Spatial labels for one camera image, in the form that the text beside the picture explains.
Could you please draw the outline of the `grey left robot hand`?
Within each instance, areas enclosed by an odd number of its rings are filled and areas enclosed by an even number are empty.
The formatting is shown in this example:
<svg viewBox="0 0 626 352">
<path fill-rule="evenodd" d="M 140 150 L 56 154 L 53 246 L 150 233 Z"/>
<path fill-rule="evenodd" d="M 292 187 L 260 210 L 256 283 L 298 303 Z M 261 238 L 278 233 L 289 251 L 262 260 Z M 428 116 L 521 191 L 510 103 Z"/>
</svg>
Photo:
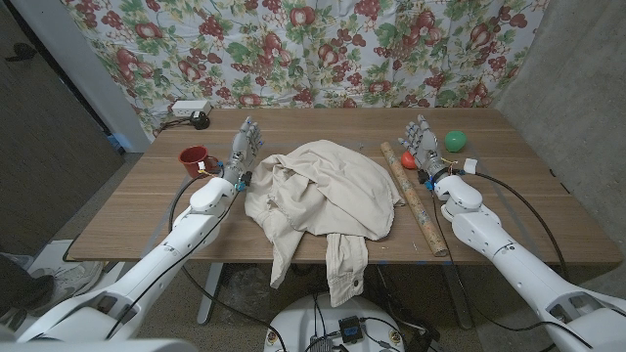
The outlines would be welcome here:
<svg viewBox="0 0 626 352">
<path fill-rule="evenodd" d="M 258 123 L 248 116 L 234 136 L 232 150 L 224 166 L 223 178 L 233 185 L 238 183 L 241 177 L 251 170 L 261 146 Z"/>
</svg>

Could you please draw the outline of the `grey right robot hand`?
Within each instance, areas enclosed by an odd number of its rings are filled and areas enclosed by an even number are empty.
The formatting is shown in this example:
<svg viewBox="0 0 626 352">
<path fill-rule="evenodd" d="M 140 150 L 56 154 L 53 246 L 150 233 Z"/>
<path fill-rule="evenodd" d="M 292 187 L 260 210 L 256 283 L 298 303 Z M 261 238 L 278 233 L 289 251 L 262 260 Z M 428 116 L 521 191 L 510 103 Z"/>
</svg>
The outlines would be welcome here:
<svg viewBox="0 0 626 352">
<path fill-rule="evenodd" d="M 418 169 L 426 173 L 429 181 L 436 183 L 448 175 L 448 166 L 443 161 L 436 136 L 422 114 L 406 125 L 405 137 L 399 138 L 398 142 L 413 157 Z"/>
</svg>

